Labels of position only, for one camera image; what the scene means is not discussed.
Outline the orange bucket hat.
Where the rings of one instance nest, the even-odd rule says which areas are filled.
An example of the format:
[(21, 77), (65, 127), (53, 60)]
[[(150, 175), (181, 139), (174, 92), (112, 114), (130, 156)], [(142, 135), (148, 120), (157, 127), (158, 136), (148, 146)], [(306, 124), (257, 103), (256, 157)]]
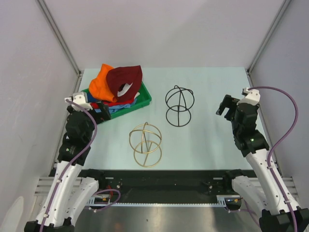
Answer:
[(95, 99), (116, 102), (116, 97), (112, 94), (106, 81), (107, 74), (112, 69), (112, 66), (102, 64), (97, 77), (90, 82), (89, 92)]

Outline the right aluminium frame post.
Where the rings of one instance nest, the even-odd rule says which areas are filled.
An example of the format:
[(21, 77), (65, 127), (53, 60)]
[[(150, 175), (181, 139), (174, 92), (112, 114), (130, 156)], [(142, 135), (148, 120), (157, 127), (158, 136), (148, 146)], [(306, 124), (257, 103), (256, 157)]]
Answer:
[(269, 29), (266, 32), (265, 37), (263, 38), (257, 52), (255, 53), (252, 61), (250, 62), (250, 65), (248, 66), (246, 73), (248, 75), (250, 75), (252, 73), (252, 71), (254, 70), (256, 64), (258, 63), (262, 53), (264, 52), (267, 44), (269, 43), (270, 39), (272, 38), (275, 30), (277, 29), (279, 23), (281, 22), (284, 14), (286, 13), (288, 7), (290, 6), (290, 4), (292, 3), (292, 0), (284, 0), (278, 10), (278, 12), (276, 13)]

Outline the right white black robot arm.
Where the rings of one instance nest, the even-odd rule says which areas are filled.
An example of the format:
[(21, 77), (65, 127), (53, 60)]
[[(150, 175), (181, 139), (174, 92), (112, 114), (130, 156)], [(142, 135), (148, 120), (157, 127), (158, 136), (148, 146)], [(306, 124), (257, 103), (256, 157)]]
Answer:
[(225, 95), (216, 114), (225, 109), (225, 119), (231, 122), (234, 142), (252, 167), (261, 186), (258, 189), (243, 171), (232, 170), (225, 174), (223, 189), (235, 192), (245, 201), (249, 213), (258, 217), (263, 232), (303, 232), (309, 224), (309, 210), (301, 208), (291, 195), (269, 156), (269, 145), (256, 129), (260, 95), (250, 92), (239, 100)]

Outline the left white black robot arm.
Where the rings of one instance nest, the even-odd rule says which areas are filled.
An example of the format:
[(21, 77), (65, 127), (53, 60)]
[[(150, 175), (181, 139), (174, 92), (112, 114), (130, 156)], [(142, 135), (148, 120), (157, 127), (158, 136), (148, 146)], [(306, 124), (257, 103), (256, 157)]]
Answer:
[(104, 172), (95, 169), (86, 170), (77, 190), (73, 189), (90, 152), (97, 125), (111, 118), (107, 105), (98, 101), (90, 106), (89, 110), (74, 103), (67, 107), (66, 133), (59, 149), (54, 180), (36, 219), (26, 223), (26, 232), (74, 231), (76, 221), (89, 199), (106, 189)]

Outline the red hat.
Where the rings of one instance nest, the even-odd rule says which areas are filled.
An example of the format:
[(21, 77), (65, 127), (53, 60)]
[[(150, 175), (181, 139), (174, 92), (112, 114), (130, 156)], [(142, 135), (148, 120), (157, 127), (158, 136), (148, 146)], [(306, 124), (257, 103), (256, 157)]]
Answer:
[(90, 103), (96, 103), (96, 102), (101, 102), (103, 104), (106, 104), (108, 105), (109, 107), (112, 107), (112, 106), (117, 106), (117, 105), (125, 105), (125, 104), (131, 104), (134, 102), (134, 98), (130, 99), (130, 100), (127, 100), (127, 101), (123, 101), (123, 102), (109, 102), (109, 101), (99, 101), (97, 99), (94, 99), (94, 100), (91, 100)]

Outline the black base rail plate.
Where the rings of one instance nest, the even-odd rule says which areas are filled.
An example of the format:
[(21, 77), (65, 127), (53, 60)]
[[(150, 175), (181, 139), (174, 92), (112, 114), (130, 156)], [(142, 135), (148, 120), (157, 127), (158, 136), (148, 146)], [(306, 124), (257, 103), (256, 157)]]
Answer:
[(95, 171), (82, 170), (79, 177), (99, 179), (99, 189), (117, 189), (119, 203), (199, 204), (215, 203), (217, 195), (232, 195), (231, 180), (255, 177), (252, 170), (208, 171)]

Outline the light blue hat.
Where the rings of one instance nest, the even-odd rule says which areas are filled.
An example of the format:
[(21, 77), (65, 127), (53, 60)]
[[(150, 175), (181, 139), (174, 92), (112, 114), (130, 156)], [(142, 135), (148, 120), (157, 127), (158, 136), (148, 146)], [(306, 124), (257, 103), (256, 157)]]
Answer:
[(109, 107), (109, 113), (110, 114), (114, 114), (120, 110), (123, 110), (123, 109), (128, 109), (130, 108), (131, 106), (135, 105), (136, 104), (136, 101), (137, 101), (137, 98), (135, 98), (134, 102), (131, 103), (131, 104), (125, 104), (125, 105), (117, 105), (117, 106), (112, 106), (112, 107)]

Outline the dark blue bucket hat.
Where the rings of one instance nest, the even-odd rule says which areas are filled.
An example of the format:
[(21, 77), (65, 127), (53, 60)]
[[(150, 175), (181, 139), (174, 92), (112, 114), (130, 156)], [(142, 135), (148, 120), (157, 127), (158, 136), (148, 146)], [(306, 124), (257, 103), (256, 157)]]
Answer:
[(101, 100), (94, 98), (90, 92), (87, 93), (87, 102), (88, 103), (95, 103), (100, 102)]

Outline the left aluminium frame post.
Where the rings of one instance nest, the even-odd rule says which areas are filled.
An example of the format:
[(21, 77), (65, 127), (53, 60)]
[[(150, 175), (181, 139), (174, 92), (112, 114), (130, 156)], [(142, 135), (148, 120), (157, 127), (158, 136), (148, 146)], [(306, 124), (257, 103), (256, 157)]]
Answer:
[(43, 16), (45, 17), (47, 24), (49, 25), (52, 33), (55, 35), (56, 40), (58, 41), (60, 47), (62, 48), (65, 56), (67, 57), (67, 59), (70, 62), (70, 65), (72, 66), (74, 72), (76, 73), (77, 77), (80, 77), (82, 71), (78, 68), (78, 65), (56, 23), (56, 21), (54, 20), (54, 17), (51, 14), (51, 11), (49, 10), (46, 2), (44, 0), (35, 0), (35, 2), (37, 3), (41, 13), (43, 14)]

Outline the aluminium frame post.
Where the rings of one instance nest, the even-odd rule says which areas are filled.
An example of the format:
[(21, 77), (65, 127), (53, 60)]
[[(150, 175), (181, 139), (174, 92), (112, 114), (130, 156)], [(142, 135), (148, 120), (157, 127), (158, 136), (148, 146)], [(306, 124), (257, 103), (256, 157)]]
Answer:
[(277, 29), (279, 23), (281, 22), (284, 14), (286, 13), (288, 7), (290, 6), (290, 4), (292, 3), (292, 0), (284, 0), (278, 10), (278, 12), (276, 13), (269, 29), (266, 32), (265, 37), (263, 38), (257, 52), (255, 53), (252, 61), (250, 62), (250, 65), (248, 66), (246, 73), (248, 75), (250, 75), (252, 73), (252, 71), (254, 70), (256, 64), (258, 63), (262, 53), (264, 52), (267, 44), (269, 43), (270, 39), (272, 38), (275, 30)]
[(80, 77), (82, 71), (78, 68), (78, 65), (56, 23), (56, 21), (54, 20), (54, 17), (51, 14), (51, 11), (49, 10), (46, 2), (44, 0), (35, 0), (35, 2), (37, 3), (41, 13), (43, 14), (43, 16), (45, 17), (47, 24), (49, 25), (52, 33), (55, 35), (56, 40), (58, 41), (60, 47), (62, 48), (65, 56), (67, 57), (67, 59), (70, 62), (70, 65), (72, 66), (74, 72), (76, 73), (77, 77)]

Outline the green plastic tray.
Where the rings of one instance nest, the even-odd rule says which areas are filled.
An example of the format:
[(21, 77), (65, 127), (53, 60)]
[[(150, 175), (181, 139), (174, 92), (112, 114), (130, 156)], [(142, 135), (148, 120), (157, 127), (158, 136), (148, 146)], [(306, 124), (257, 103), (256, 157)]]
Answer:
[[(82, 90), (82, 92), (89, 92), (89, 89), (84, 89)], [(117, 117), (123, 116), (125, 114), (128, 114), (130, 112), (133, 112), (135, 110), (141, 109), (145, 106), (148, 106), (152, 100), (152, 97), (150, 95), (150, 93), (148, 92), (147, 88), (145, 87), (144, 83), (141, 84), (141, 87), (139, 89), (139, 91), (137, 92), (137, 94), (135, 95), (135, 97), (133, 98), (137, 98), (136, 104), (131, 106), (128, 109), (123, 109), (120, 110), (114, 114), (111, 114), (111, 119), (115, 119)]]

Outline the maroon bucket hat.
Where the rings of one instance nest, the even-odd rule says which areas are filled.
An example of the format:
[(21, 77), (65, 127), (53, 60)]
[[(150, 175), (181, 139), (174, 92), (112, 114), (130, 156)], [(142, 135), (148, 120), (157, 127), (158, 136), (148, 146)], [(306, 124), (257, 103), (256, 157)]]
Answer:
[(114, 68), (108, 71), (106, 81), (118, 102), (128, 101), (136, 95), (141, 87), (141, 66)]

